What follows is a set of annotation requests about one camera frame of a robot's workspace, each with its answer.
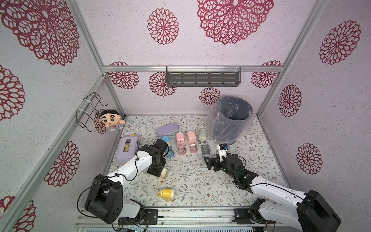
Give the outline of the clear sharpener shavings tray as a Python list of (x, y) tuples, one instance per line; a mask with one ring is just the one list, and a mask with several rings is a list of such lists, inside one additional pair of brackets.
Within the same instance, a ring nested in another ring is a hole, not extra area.
[(211, 153), (210, 147), (208, 144), (201, 145), (202, 155), (209, 155)]

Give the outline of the pink sharpener shavings tray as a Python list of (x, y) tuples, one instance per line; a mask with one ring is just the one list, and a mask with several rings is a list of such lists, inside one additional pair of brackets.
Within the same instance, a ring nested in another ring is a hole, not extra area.
[(189, 145), (189, 151), (190, 153), (198, 153), (198, 146), (197, 144), (190, 144)]

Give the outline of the green pencil sharpener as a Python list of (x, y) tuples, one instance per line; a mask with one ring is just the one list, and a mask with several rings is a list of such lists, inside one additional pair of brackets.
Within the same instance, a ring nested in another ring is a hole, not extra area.
[(199, 137), (198, 140), (200, 143), (206, 143), (207, 142), (207, 131), (202, 129), (199, 131)]

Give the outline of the blue pencil sharpener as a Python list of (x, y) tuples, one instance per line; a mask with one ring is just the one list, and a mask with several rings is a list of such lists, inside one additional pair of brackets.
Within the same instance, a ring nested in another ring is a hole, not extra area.
[(172, 143), (171, 143), (170, 137), (168, 135), (163, 136), (161, 139), (167, 143), (169, 148), (172, 147)]

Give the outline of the pink pencil sharpener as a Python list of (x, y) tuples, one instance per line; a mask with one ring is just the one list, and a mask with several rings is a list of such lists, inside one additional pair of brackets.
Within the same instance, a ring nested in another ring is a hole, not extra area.
[(191, 144), (196, 144), (197, 143), (197, 137), (194, 131), (189, 131), (187, 132), (187, 138), (188, 138), (188, 143)]
[(185, 137), (184, 137), (184, 134), (182, 132), (179, 132), (179, 133), (176, 134), (176, 144), (178, 146), (185, 144)]

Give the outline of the blue sharpener shavings tray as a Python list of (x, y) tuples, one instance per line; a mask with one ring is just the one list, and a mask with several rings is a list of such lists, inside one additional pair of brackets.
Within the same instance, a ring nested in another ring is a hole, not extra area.
[(167, 154), (166, 154), (166, 157), (167, 157), (168, 159), (171, 159), (172, 157), (174, 157), (174, 151), (173, 151), (173, 148), (172, 148), (172, 147), (169, 147), (169, 148), (168, 148), (168, 152), (167, 152)]

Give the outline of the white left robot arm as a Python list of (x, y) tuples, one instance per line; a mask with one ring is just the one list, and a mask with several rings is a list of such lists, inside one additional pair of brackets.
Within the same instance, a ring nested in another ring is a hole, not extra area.
[(128, 220), (139, 224), (144, 220), (145, 207), (135, 200), (124, 200), (124, 189), (133, 182), (142, 171), (155, 177), (165, 177), (165, 156), (170, 151), (167, 142), (157, 139), (151, 145), (143, 145), (126, 164), (114, 172), (104, 176), (97, 175), (90, 187), (83, 213), (76, 204), (78, 212), (89, 218), (99, 218), (106, 224), (113, 224), (115, 220)]

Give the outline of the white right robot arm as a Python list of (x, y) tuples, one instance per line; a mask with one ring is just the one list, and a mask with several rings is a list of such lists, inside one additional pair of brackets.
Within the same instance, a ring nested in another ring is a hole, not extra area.
[(245, 169), (235, 154), (205, 157), (204, 161), (208, 170), (230, 176), (238, 189), (260, 196), (248, 209), (253, 223), (275, 221), (301, 232), (336, 232), (341, 225), (339, 216), (317, 191), (302, 192), (274, 184)]

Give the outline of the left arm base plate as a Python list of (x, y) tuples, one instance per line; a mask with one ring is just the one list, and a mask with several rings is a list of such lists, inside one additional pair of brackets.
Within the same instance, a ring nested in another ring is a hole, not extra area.
[(118, 225), (132, 225), (145, 227), (146, 225), (157, 225), (158, 210), (145, 208), (139, 211), (138, 216), (135, 218), (119, 217)]

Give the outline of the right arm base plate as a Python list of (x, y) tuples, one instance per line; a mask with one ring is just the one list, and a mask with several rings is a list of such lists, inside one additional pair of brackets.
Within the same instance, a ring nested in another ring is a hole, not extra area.
[(235, 208), (232, 222), (237, 224), (265, 224), (267, 221), (256, 209)]

